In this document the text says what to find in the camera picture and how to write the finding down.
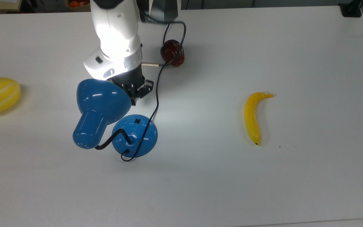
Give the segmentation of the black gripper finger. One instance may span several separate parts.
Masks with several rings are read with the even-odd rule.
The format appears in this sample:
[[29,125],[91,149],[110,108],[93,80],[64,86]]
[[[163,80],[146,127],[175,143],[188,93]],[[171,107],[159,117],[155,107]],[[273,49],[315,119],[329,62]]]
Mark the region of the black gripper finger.
[[137,98],[143,98],[153,90],[154,82],[146,79],[143,85],[137,89]]
[[131,104],[135,106],[137,96],[136,96],[136,88],[135,88],[135,86],[133,84],[130,85],[129,92],[130,92]]

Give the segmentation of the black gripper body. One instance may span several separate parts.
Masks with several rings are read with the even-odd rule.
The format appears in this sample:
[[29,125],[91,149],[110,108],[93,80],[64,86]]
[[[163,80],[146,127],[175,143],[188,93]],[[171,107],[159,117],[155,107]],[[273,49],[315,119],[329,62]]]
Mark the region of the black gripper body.
[[128,92],[132,88],[139,89],[145,84],[145,77],[142,74],[141,65],[131,71],[112,77],[111,82],[123,89],[125,92]]

